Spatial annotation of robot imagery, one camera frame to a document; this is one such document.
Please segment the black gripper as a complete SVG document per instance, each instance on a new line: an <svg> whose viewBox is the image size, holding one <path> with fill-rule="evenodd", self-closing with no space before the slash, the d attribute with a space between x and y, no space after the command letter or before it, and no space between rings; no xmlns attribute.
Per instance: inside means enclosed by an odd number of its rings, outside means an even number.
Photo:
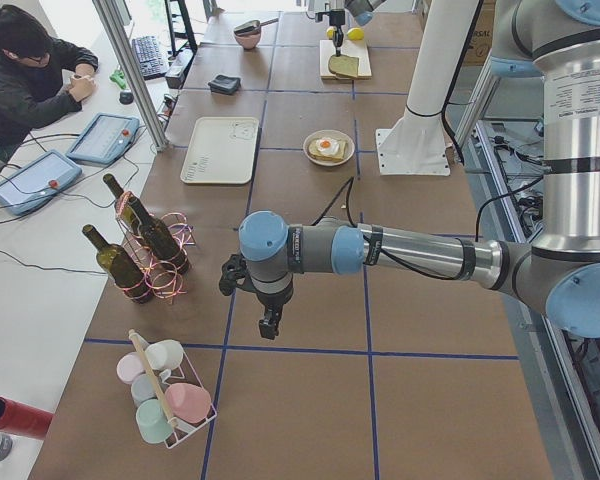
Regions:
<svg viewBox="0 0 600 480"><path fill-rule="evenodd" d="M279 335L284 305L293 295L291 273L274 273L268 267L247 261L242 254L232 254L222 265L219 289L224 296L231 296L236 289L254 293L264 306L258 322L260 336L274 340Z"/></svg>

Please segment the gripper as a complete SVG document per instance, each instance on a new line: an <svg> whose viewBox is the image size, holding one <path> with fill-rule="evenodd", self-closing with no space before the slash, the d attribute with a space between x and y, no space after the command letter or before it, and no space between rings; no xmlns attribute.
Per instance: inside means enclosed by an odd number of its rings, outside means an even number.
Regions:
<svg viewBox="0 0 600 480"><path fill-rule="evenodd" d="M334 48L335 55L341 55L343 44L342 26L346 22L345 2L342 0L320 0L313 4L314 20L316 23L328 18L330 26L334 27Z"/></svg>

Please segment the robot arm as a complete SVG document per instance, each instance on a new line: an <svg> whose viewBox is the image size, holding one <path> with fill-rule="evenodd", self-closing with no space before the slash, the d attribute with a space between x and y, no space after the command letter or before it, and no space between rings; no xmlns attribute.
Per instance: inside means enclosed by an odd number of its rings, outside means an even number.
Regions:
<svg viewBox="0 0 600 480"><path fill-rule="evenodd" d="M329 25L335 28L332 43L335 55L341 55L344 42L342 27L345 24L346 13L349 13L358 25L366 25L373 17L373 12L384 3L383 0L345 0L345 1L317 1L314 5L314 19L317 23L324 17L329 20Z"/></svg>
<svg viewBox="0 0 600 480"><path fill-rule="evenodd" d="M600 338L600 1L501 1L493 64L530 61L544 78L543 228L530 243L467 241L325 219L245 218L219 288L254 293L263 337L278 333L293 278L403 268L505 293L558 328Z"/></svg>

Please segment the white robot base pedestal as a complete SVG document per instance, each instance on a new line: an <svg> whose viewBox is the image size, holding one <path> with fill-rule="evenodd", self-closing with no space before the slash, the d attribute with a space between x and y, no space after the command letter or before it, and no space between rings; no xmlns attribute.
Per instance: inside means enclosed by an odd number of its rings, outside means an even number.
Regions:
<svg viewBox="0 0 600 480"><path fill-rule="evenodd" d="M432 3L403 116L376 131L379 172L385 176L447 176L443 120L452 80L479 16L479 0Z"/></svg>

